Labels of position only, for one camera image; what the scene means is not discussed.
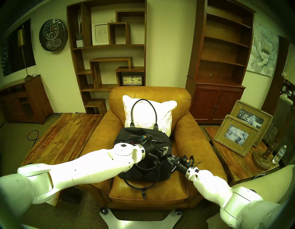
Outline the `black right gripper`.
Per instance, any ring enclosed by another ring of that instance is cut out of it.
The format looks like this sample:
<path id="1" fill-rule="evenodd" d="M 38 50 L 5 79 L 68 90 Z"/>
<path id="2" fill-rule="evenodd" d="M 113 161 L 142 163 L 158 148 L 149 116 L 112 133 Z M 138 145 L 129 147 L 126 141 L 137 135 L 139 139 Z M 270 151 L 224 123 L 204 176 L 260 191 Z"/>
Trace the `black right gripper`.
<path id="1" fill-rule="evenodd" d="M 188 159 L 186 155 L 182 157 L 169 155 L 168 157 L 166 157 L 166 159 L 172 165 L 171 174 L 173 174 L 175 171 L 178 171 L 186 175 L 193 169 L 193 165 L 195 163 L 193 156 L 190 156 L 190 158 Z"/>

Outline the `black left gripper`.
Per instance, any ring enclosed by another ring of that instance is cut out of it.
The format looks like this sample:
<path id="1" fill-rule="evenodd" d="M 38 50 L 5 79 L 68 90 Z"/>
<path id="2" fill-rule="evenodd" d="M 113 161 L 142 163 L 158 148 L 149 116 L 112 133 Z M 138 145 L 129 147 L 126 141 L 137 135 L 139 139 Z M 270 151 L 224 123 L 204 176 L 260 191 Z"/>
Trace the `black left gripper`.
<path id="1" fill-rule="evenodd" d="M 148 142 L 142 145 L 146 153 L 150 153 L 157 157 L 169 156 L 169 145 L 160 142 Z"/>

